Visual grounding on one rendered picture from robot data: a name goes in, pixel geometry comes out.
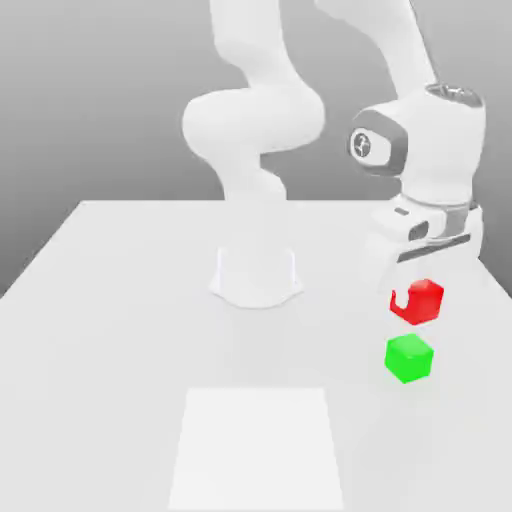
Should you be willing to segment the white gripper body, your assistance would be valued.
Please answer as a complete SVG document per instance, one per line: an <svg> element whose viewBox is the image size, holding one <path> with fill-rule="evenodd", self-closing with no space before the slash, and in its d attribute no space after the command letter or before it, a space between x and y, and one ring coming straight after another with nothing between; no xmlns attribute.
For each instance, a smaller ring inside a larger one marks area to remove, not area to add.
<svg viewBox="0 0 512 512"><path fill-rule="evenodd" d="M381 275L423 277L473 264L484 235L479 206L395 206L381 217Z"/></svg>

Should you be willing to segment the small red cube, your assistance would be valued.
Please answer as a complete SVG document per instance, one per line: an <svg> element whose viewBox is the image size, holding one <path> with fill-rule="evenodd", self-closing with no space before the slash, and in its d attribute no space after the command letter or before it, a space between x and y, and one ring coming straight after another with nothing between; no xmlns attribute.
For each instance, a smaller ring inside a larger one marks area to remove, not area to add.
<svg viewBox="0 0 512 512"><path fill-rule="evenodd" d="M435 320L440 312L444 288L430 279L413 282L408 289L405 308L396 303L396 292L392 291L390 311L411 325Z"/></svg>

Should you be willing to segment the small green cube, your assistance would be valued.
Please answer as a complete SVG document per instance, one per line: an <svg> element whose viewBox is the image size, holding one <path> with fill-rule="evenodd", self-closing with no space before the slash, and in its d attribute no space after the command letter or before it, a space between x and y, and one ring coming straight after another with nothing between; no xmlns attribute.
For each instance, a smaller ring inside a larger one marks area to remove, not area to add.
<svg viewBox="0 0 512 512"><path fill-rule="evenodd" d="M384 363L402 383L410 383L430 375L434 350L414 333L387 341Z"/></svg>

